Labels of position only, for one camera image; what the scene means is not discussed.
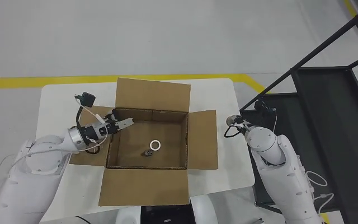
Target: cardboard box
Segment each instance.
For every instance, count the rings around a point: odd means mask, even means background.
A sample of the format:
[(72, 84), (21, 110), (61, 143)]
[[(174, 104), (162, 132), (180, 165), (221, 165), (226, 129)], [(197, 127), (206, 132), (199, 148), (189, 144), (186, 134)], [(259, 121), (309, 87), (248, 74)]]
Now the cardboard box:
[[(218, 168), (216, 111), (189, 113), (190, 85), (119, 78), (116, 109), (134, 124), (108, 137), (100, 153), (72, 155), (70, 163), (104, 166), (99, 206), (189, 203), (188, 169)], [(105, 116), (112, 108), (94, 106)], [(96, 119), (83, 112), (81, 124)], [(152, 140), (161, 148), (141, 155)]]

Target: white tape roll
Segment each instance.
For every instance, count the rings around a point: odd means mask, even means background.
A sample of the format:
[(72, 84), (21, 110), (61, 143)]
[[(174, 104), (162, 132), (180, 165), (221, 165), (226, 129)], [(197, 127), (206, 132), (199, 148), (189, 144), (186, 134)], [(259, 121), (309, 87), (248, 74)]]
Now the white tape roll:
[[(154, 142), (157, 142), (157, 143), (158, 143), (158, 148), (153, 148), (152, 144), (153, 144)], [(150, 149), (151, 149), (151, 150), (157, 151), (157, 150), (159, 150), (159, 149), (161, 148), (161, 142), (158, 141), (158, 140), (153, 140), (153, 141), (150, 142), (149, 146), (150, 146)]]

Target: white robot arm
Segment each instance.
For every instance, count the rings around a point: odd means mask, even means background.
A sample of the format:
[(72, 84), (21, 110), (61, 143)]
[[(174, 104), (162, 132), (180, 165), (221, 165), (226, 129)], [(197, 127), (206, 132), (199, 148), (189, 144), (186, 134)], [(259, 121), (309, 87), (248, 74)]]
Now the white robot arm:
[(286, 223), (321, 224), (323, 220), (313, 204), (313, 187), (288, 138), (276, 136), (241, 116), (228, 117), (227, 124), (237, 127), (244, 135), (266, 191), (282, 211)]
[[(78, 120), (83, 106), (91, 107), (95, 97), (83, 93), (77, 99), (81, 107), (76, 127), (67, 129), (62, 137), (44, 136), (22, 145), (0, 188), (1, 223), (38, 224), (55, 197), (70, 154), (95, 148), (109, 134), (133, 124), (132, 118), (119, 121), (113, 110), (104, 118), (94, 115), (98, 122), (82, 127)], [(100, 140), (101, 143), (90, 146)]]

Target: white table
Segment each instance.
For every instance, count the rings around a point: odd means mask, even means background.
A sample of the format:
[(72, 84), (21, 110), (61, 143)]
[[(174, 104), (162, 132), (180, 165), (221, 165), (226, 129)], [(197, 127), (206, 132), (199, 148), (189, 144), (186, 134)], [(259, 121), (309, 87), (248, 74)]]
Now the white table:
[[(190, 112), (216, 110), (218, 127), (217, 170), (189, 170), (190, 196), (252, 186), (255, 182), (246, 142), (242, 135), (224, 138), (228, 116), (239, 114), (233, 82), (230, 79), (174, 80), (191, 84)], [(76, 124), (78, 104), (73, 95), (89, 92), (95, 105), (115, 106), (116, 83), (48, 85), (42, 89), (36, 138), (62, 135)], [(99, 207), (104, 167), (68, 165), (55, 199), (43, 221), (118, 209)]]

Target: black metal rack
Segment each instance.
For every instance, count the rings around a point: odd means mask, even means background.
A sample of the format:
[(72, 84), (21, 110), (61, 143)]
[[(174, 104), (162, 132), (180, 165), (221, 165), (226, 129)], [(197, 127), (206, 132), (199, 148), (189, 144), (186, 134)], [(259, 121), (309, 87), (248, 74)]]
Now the black metal rack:
[[(355, 166), (358, 162), (358, 143), (355, 142), (358, 141), (358, 82), (352, 71), (358, 66), (358, 60), (340, 67), (302, 66), (355, 26), (358, 27), (358, 15), (240, 109), (243, 117), (257, 124), (260, 122), (258, 112), (246, 110), (251, 104), (263, 99), (267, 105), (277, 108), (275, 133), (291, 140), (307, 170), (320, 173), (328, 181), (327, 188), (315, 187), (318, 194), (335, 194), (323, 212), (340, 210), (345, 223), (358, 220), (358, 179), (355, 178), (358, 176), (358, 166)], [(297, 93), (267, 94), (290, 75)], [(280, 213), (270, 207), (274, 203), (263, 187), (253, 160), (252, 164), (256, 206)]]

